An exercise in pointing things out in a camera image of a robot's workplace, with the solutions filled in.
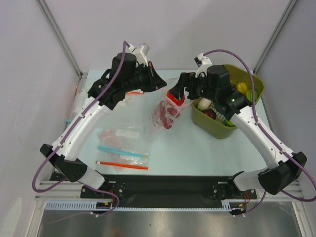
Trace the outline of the red toy tomato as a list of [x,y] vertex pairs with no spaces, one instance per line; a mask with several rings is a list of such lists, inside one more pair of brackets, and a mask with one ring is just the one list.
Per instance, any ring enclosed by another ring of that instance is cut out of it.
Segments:
[[170,105],[177,106],[177,107],[182,106],[185,101],[184,92],[177,89],[168,90],[166,97]]

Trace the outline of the clear red-zipper bag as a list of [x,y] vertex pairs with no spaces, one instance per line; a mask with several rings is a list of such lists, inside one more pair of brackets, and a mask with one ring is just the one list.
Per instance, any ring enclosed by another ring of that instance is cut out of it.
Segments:
[[174,102],[168,97],[169,90],[178,82],[178,78],[166,80],[167,86],[158,91],[159,97],[155,101],[148,123],[148,135],[156,138],[162,131],[170,130],[181,117],[187,113],[193,101],[187,99],[188,92],[184,91],[184,101]]

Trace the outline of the white toy egg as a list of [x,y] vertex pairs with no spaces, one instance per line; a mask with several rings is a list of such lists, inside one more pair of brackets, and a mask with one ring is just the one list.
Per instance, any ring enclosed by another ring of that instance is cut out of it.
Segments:
[[197,109],[200,111],[207,110],[210,107],[211,103],[212,101],[205,98],[201,98],[197,104]]

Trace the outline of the red toy lobster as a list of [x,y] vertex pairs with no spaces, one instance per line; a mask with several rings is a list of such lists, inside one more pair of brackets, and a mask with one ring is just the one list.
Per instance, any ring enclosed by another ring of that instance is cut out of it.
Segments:
[[165,101],[160,101],[152,113],[152,123],[156,127],[170,129],[179,116],[180,113],[175,107],[169,106]]

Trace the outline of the dark red toy peach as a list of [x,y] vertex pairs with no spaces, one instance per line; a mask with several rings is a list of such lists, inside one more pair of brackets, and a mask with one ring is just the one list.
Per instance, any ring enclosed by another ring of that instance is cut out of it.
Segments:
[[217,114],[212,109],[205,110],[203,113],[214,120],[217,118]]

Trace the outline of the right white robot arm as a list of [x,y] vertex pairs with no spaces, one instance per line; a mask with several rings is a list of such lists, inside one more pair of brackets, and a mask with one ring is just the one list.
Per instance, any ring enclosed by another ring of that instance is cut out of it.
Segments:
[[180,106],[188,99],[210,100],[215,110],[238,127],[252,142],[265,161],[266,168],[252,172],[241,171],[232,177],[228,193],[239,198],[245,190],[262,187],[276,195],[298,179],[307,162],[303,152],[295,153],[284,145],[253,113],[255,106],[246,96],[234,90],[230,72],[224,65],[209,66],[200,73],[181,73],[167,98]]

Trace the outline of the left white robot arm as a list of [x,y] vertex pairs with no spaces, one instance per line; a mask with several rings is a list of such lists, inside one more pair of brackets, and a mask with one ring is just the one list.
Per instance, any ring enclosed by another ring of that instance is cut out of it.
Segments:
[[112,59],[111,68],[92,84],[81,110],[67,129],[53,144],[43,144],[40,152],[68,181],[91,187],[99,198],[106,196],[109,186],[105,178],[78,158],[82,146],[100,119],[124,100],[126,93],[152,92],[166,85],[145,53],[119,53]]

